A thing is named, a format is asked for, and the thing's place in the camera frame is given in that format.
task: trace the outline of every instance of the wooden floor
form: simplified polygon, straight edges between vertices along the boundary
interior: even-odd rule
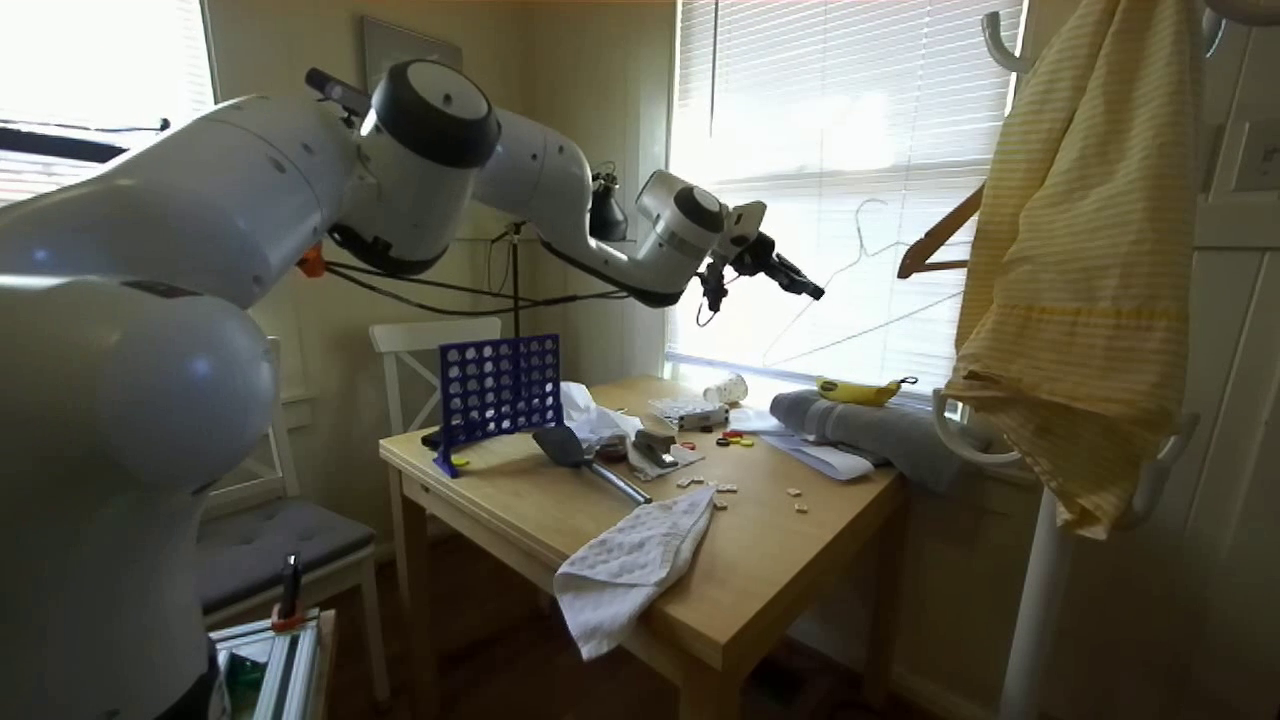
[[[431,544],[445,581],[431,575],[431,598],[445,673],[448,720],[669,720],[676,686],[630,653],[586,664],[561,626],[558,609],[503,565],[459,537]],[[366,666],[360,609],[337,598],[337,664],[328,678],[328,716],[410,720],[410,655],[392,566],[385,566],[385,630],[392,664],[392,706],[372,704]],[[856,675],[818,653],[783,642],[748,682],[745,720],[929,720],[912,706],[869,711]]]

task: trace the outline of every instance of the banana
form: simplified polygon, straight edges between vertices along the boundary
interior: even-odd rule
[[[901,377],[892,383],[821,380],[818,392],[834,404],[885,406],[906,383],[917,383],[917,377]]]

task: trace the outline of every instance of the window blinds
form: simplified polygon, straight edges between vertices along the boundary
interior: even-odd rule
[[[827,296],[754,277],[699,323],[690,292],[672,359],[944,383],[964,272],[896,278],[896,261],[989,173],[1013,82],[980,40],[991,7],[1020,24],[1020,0],[682,0],[672,169],[765,201]]]
[[[147,144],[212,103],[201,0],[0,0],[0,126]],[[0,205],[93,174],[0,147]]]

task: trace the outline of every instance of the yellow towel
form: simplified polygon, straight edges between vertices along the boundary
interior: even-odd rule
[[[950,394],[1110,537],[1183,389],[1201,5],[1085,0],[985,185]]]

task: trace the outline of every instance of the wooden table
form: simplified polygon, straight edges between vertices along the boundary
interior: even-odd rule
[[[654,398],[672,392],[664,380],[594,389],[597,404],[633,415],[644,415]],[[885,704],[896,602],[892,573],[910,491],[892,473],[835,483],[769,444],[717,446],[710,433],[694,433],[690,438],[697,438],[699,460],[644,487],[672,495],[682,491],[676,480],[697,474],[736,483],[736,491],[726,491],[728,506],[711,514],[690,575],[644,612],[630,653],[676,678],[685,720],[736,716],[740,682],[756,659],[790,630],[827,575],[845,573],[881,538],[864,678],[869,699]],[[381,438],[381,457],[398,468],[402,598],[414,619],[422,711],[431,711],[441,682],[423,622],[423,511],[551,591],[558,566],[633,503],[586,473],[548,462],[530,433],[473,444],[459,480],[445,480],[422,433]]]

